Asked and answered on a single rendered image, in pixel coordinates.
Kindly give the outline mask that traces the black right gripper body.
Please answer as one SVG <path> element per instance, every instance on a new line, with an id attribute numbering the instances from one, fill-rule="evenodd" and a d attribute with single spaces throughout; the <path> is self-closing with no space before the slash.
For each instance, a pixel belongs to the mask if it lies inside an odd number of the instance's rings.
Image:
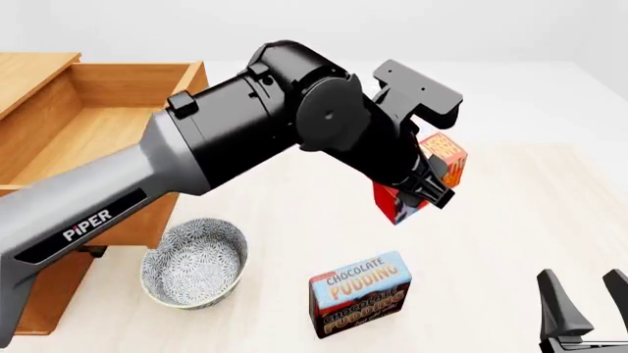
<path id="1" fill-rule="evenodd" d="M 583 340 L 581 334 L 541 334 L 542 353 L 628 353 L 626 340 Z"/>

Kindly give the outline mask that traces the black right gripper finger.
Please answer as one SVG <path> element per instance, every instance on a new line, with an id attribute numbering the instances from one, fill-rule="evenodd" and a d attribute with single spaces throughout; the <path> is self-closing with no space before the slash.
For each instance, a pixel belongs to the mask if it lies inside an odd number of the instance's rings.
<path id="1" fill-rule="evenodd" d="M 620 270 L 610 270 L 602 280 L 625 325 L 628 325 L 628 277 Z"/>
<path id="2" fill-rule="evenodd" d="M 541 299 L 540 337 L 576 337 L 594 330 L 571 301 L 553 270 L 537 275 Z"/>

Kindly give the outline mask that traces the chocolate pudding box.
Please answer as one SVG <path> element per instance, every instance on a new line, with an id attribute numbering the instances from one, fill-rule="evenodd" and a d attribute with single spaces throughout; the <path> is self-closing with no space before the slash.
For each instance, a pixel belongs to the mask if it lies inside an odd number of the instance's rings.
<path id="1" fill-rule="evenodd" d="M 317 336 L 329 337 L 400 311 L 411 282 L 412 274 L 396 251 L 310 278 L 309 317 Z"/>

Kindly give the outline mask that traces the wooden cabinet drawer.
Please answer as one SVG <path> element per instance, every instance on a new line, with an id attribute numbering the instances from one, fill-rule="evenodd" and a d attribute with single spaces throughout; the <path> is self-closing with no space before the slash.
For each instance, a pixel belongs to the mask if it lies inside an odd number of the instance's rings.
<path id="1" fill-rule="evenodd" d="M 137 143 L 169 96 L 206 84 L 200 62 L 69 65 L 0 120 L 0 197 Z"/>

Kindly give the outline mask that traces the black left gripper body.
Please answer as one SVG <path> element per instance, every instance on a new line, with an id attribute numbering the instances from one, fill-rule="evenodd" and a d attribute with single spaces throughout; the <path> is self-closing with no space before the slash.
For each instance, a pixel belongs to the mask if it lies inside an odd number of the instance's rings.
<path id="1" fill-rule="evenodd" d="M 394 186 L 398 193 L 408 193 L 418 196 L 434 205 L 436 208 L 444 208 L 454 196 L 454 191 L 447 187 L 432 173 L 411 173 L 404 181 Z"/>

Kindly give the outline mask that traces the red and orange butter box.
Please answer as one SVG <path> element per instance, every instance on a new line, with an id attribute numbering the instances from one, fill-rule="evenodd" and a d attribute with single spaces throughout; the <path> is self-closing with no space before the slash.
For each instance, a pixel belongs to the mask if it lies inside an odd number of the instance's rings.
<path id="1" fill-rule="evenodd" d="M 448 164 L 448 172 L 442 181 L 447 187 L 457 187 L 461 182 L 462 173 L 467 161 L 467 152 L 441 132 L 426 135 L 419 141 L 419 146 L 428 158 L 436 154 L 446 161 Z M 400 215 L 397 213 L 399 205 L 397 190 L 377 184 L 375 181 L 373 181 L 372 184 L 375 204 L 394 226 L 397 226 L 413 215 Z M 425 202 L 423 208 L 428 205 L 430 205 L 430 203 Z"/>

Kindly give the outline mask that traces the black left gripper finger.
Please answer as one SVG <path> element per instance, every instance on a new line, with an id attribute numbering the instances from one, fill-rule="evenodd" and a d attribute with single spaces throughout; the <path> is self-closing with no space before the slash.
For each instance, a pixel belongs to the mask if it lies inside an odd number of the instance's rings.
<path id="1" fill-rule="evenodd" d="M 398 193 L 399 202 L 397 213 L 400 215 L 412 215 L 425 206 L 425 200 L 408 193 Z"/>
<path id="2" fill-rule="evenodd" d="M 438 177 L 439 180 L 442 180 L 447 172 L 448 172 L 448 164 L 438 155 L 433 154 L 428 159 L 428 162 L 435 173 L 435 176 Z"/>

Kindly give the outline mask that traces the blue patterned bowl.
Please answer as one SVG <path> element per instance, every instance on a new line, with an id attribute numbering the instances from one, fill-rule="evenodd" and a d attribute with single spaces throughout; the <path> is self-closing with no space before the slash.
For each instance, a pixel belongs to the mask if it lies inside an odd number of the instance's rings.
<path id="1" fill-rule="evenodd" d="M 236 288 L 247 264 L 242 231 L 225 220 L 200 218 L 169 228 L 140 267 L 144 292 L 160 305 L 209 308 Z"/>

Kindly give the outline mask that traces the wooden cabinet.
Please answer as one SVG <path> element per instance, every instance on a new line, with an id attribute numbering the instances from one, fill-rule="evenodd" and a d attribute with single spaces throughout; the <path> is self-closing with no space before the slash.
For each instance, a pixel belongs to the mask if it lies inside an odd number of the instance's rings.
<path id="1" fill-rule="evenodd" d="M 0 199 L 40 178 L 55 163 L 41 152 L 82 110 L 70 66 L 78 53 L 0 53 Z M 34 282 L 17 335 L 57 328 L 93 258 L 68 255 Z"/>

